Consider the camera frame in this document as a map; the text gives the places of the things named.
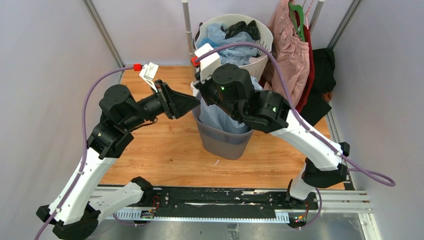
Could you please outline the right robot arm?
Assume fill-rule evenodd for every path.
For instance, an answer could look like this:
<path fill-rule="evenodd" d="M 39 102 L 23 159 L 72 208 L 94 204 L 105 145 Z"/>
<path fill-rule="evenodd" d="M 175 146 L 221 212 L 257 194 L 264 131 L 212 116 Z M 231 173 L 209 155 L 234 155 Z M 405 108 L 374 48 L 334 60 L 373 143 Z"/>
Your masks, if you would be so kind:
<path fill-rule="evenodd" d="M 285 195 L 290 208 L 301 207 L 314 189 L 329 188 L 346 180 L 348 167 L 342 154 L 350 146 L 316 132 L 279 93 L 255 89 L 246 69 L 230 63 L 200 66 L 195 78 L 194 87 L 207 105 L 219 107 L 232 120 L 250 129 L 286 141 L 305 155 L 305 164 L 290 181 Z"/>

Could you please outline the grey mesh trash bin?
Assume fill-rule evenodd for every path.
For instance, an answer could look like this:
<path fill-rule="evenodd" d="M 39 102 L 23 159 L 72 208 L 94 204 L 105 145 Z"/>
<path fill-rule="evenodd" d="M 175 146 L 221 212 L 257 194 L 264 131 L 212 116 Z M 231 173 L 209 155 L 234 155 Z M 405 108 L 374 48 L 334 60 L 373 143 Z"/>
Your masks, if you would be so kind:
<path fill-rule="evenodd" d="M 254 130 L 251 129 L 251 131 L 244 134 L 232 134 L 220 131 L 201 123 L 198 119 L 199 112 L 200 105 L 192 110 L 204 149 L 224 159 L 239 159 L 243 155 Z"/>

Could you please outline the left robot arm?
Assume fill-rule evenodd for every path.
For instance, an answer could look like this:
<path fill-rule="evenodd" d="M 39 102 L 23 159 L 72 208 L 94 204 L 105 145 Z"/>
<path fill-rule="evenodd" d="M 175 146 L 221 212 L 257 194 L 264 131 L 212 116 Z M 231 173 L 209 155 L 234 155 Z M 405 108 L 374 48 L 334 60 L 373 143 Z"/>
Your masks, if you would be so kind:
<path fill-rule="evenodd" d="M 91 200 L 91 196 L 134 139 L 134 130 L 153 124 L 161 114 L 179 119 L 200 104 L 196 97 L 172 90 L 162 80 L 154 84 L 156 90 L 139 101 L 123 84 L 105 91 L 99 102 L 100 121 L 84 142 L 75 172 L 56 200 L 36 212 L 44 223 L 53 225 L 52 231 L 59 239 L 85 240 L 104 219 L 122 208 L 153 205 L 153 186 L 140 176 L 98 200 Z"/>

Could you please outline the light blue plastic bag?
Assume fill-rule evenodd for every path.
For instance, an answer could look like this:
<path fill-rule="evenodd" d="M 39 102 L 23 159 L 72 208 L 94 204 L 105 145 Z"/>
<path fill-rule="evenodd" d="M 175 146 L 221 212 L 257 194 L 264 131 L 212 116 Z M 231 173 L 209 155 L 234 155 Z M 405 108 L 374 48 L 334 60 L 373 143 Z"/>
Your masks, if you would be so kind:
<path fill-rule="evenodd" d="M 196 97 L 200 99 L 198 120 L 204 125 L 236 135 L 245 134 L 252 130 L 244 123 L 233 120 L 217 105 L 207 105 L 199 90 Z"/>

